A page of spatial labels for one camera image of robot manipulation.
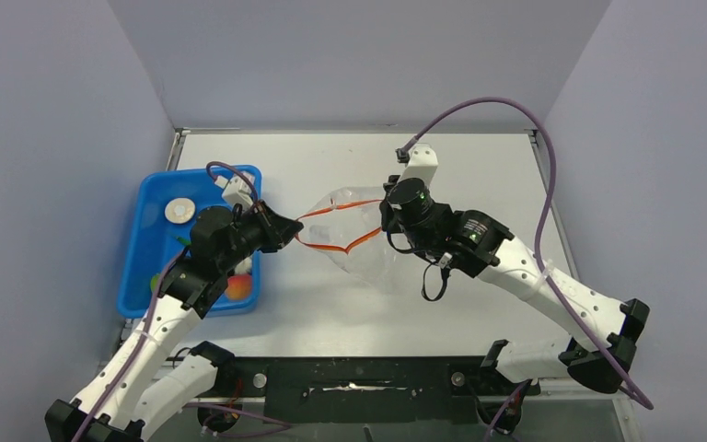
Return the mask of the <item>white toy garlic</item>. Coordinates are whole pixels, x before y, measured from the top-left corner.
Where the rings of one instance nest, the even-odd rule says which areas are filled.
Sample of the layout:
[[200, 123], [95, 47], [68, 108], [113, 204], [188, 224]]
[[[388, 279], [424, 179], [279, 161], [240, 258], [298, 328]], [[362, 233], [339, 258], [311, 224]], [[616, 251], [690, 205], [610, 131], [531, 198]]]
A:
[[234, 268], [234, 274], [235, 275], [241, 275], [241, 274], [251, 274], [252, 273], [252, 268], [253, 268], [253, 260], [251, 257], [248, 257], [241, 261], [235, 268]]

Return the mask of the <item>clear zip top bag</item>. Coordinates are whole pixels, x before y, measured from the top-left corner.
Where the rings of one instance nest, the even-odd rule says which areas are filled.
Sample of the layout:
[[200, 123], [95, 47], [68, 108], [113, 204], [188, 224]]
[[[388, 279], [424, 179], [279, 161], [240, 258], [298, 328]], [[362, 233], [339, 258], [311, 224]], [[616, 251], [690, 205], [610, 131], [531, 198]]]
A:
[[389, 246], [381, 229], [384, 198], [379, 186], [334, 189], [297, 218], [304, 228], [296, 240], [377, 291], [397, 295], [420, 287], [423, 267]]

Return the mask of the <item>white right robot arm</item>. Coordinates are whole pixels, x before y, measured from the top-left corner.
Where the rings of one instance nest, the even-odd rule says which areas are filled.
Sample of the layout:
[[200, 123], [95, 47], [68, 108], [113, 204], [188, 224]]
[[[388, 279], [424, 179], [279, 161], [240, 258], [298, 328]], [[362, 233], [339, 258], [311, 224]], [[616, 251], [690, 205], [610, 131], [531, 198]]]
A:
[[537, 378], [569, 378], [599, 393], [625, 385], [650, 309], [638, 299], [606, 297], [555, 268], [508, 227], [481, 211], [455, 211], [435, 202], [419, 178], [390, 177], [380, 204], [388, 238], [408, 241], [412, 254], [440, 270], [446, 287], [454, 271], [503, 289], [567, 332], [534, 343], [502, 339], [490, 347], [481, 381], [495, 393]]

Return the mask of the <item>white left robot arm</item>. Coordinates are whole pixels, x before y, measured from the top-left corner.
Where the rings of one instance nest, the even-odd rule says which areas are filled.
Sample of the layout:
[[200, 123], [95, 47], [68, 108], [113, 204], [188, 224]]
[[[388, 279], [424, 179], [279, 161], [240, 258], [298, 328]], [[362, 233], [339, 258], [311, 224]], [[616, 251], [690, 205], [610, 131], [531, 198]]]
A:
[[250, 209], [200, 212], [189, 243], [159, 274], [144, 316], [99, 373], [70, 401], [44, 416], [52, 441], [146, 441], [199, 394], [210, 390], [234, 356], [212, 343], [160, 380], [170, 352], [201, 324], [225, 293], [235, 268], [256, 252], [275, 253], [302, 231], [264, 201]]

